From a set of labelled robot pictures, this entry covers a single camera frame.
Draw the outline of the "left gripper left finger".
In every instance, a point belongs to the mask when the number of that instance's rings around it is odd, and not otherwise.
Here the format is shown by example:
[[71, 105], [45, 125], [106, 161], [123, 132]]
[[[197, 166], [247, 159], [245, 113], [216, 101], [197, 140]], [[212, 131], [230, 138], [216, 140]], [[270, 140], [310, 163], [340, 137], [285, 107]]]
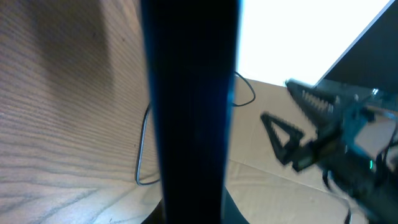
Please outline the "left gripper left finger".
[[141, 224], [165, 224], [164, 203], [162, 199]]

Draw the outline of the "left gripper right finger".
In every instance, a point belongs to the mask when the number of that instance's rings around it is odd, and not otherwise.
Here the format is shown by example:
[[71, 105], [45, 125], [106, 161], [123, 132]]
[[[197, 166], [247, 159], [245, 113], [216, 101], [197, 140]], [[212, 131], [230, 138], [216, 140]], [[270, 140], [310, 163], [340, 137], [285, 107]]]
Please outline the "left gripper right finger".
[[249, 224], [226, 187], [223, 187], [221, 220], [222, 224]]

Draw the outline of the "blue Galaxy smartphone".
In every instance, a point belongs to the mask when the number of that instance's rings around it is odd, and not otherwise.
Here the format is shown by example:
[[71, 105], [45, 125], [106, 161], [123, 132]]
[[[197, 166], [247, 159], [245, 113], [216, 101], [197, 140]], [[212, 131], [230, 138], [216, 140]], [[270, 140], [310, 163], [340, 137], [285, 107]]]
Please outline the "blue Galaxy smartphone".
[[240, 1], [141, 2], [167, 223], [223, 223]]

